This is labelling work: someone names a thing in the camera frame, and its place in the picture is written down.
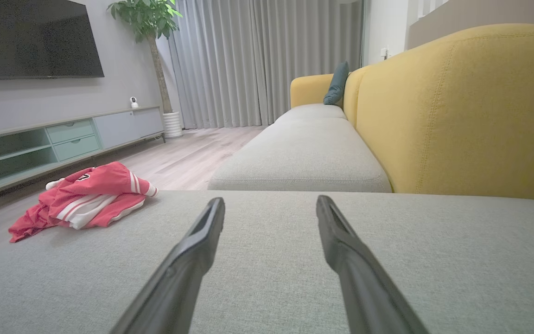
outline cabinet top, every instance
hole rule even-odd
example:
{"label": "cabinet top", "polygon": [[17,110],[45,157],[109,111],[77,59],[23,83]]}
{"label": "cabinet top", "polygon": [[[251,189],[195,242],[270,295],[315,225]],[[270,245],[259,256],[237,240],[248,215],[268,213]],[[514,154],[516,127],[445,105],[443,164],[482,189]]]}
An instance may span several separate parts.
{"label": "cabinet top", "polygon": [[87,115],[87,116],[79,116],[79,117],[74,117],[74,118],[68,118],[66,120],[58,120],[58,121],[52,121],[52,122],[28,125],[26,127],[5,129],[5,130],[0,131],[0,136],[2,136],[2,135],[12,135],[14,133],[20,133],[20,132],[24,132],[24,131],[28,131],[28,130],[32,130],[32,129],[50,127],[51,125],[57,125],[57,124],[68,123],[68,122],[75,122],[75,121],[80,121],[80,120],[87,120],[89,118],[94,118],[94,117],[97,117],[97,116],[105,116],[105,115],[111,115],[111,114],[118,114],[119,112],[126,112],[126,111],[132,111],[132,110],[143,110],[143,109],[153,109],[153,108],[159,108],[159,105],[143,106],[143,107],[139,107],[139,108],[127,108],[127,109],[121,109],[121,110],[100,112],[98,114],[91,114],[91,115]]}

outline wall-mounted television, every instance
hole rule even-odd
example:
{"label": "wall-mounted television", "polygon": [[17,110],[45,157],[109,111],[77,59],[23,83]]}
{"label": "wall-mounted television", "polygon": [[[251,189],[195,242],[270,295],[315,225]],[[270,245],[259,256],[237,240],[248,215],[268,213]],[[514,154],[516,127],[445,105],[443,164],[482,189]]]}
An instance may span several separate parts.
{"label": "wall-mounted television", "polygon": [[85,5],[0,0],[0,80],[103,76]]}

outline ribbed white pot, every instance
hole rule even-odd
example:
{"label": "ribbed white pot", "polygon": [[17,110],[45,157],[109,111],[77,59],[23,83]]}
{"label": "ribbed white pot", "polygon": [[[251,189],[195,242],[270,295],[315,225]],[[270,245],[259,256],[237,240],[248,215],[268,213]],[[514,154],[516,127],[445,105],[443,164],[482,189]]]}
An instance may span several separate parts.
{"label": "ribbed white pot", "polygon": [[176,138],[183,135],[183,129],[180,127],[180,112],[164,114],[164,129],[166,130],[166,138]]}

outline tree trunk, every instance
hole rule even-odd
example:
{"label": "tree trunk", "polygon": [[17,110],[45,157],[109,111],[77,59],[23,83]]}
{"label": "tree trunk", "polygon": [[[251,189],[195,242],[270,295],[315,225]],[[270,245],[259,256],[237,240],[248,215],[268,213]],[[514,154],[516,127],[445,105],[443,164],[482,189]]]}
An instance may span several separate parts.
{"label": "tree trunk", "polygon": [[166,80],[164,79],[164,71],[162,70],[162,63],[159,59],[159,52],[155,43],[155,36],[148,35],[147,38],[148,43],[150,44],[150,50],[152,51],[156,78],[158,78],[159,94],[162,96],[162,106],[164,108],[164,113],[168,114],[169,112],[172,112],[172,106],[170,105],[170,99],[168,97],[168,89],[166,88]]}

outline low media console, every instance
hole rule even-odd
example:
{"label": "low media console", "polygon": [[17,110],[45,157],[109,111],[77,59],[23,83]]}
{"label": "low media console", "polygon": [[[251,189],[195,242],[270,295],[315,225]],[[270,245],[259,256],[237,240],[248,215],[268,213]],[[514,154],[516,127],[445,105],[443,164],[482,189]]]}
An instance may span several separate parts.
{"label": "low media console", "polygon": [[0,190],[159,135],[164,138],[159,106],[0,131]]}

